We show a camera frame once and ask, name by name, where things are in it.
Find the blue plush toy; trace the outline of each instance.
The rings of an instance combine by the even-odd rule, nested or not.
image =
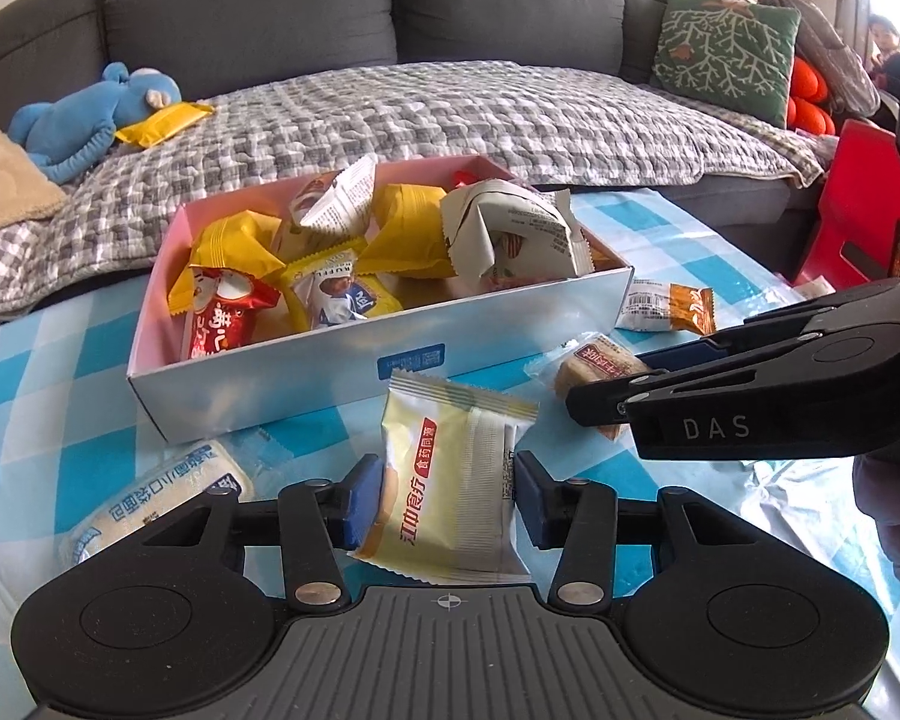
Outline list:
[[[127,65],[113,62],[93,86],[56,103],[24,105],[13,115],[7,136],[50,181],[64,184],[103,159],[118,129],[179,102],[180,90],[170,76],[149,68],[128,73]]]

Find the curtain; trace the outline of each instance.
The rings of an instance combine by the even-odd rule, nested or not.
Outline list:
[[[868,20],[869,0],[840,0],[837,3],[834,23],[837,33],[865,63],[871,55]]]

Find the pink box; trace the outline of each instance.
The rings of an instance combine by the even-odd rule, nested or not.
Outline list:
[[[458,170],[478,178],[512,177],[484,157],[440,157],[381,163],[376,184],[450,190]],[[446,302],[410,307],[410,290],[398,295],[405,310],[397,314],[180,361],[184,317],[170,316],[167,293],[187,264],[194,237],[240,211],[281,215],[311,177],[217,194],[173,217],[146,286],[127,366],[130,386],[167,442],[205,439],[381,394],[394,367],[458,375],[546,351],[587,330],[610,330],[616,322],[632,277],[619,257],[619,268],[610,271],[490,295],[460,292],[451,280]]]

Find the gray ribbed plate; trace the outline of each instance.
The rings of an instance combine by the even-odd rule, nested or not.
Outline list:
[[[822,715],[865,720],[856,704]],[[34,720],[61,720],[39,709]],[[248,683],[180,720],[712,720],[643,676],[597,620],[528,587],[371,587],[290,626]]]

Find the red chair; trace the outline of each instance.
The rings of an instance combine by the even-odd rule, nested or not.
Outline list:
[[[848,256],[858,263],[871,260],[885,275],[900,220],[896,136],[864,122],[844,124],[818,207],[820,228],[794,283],[823,276],[837,290],[845,290],[871,281]]]

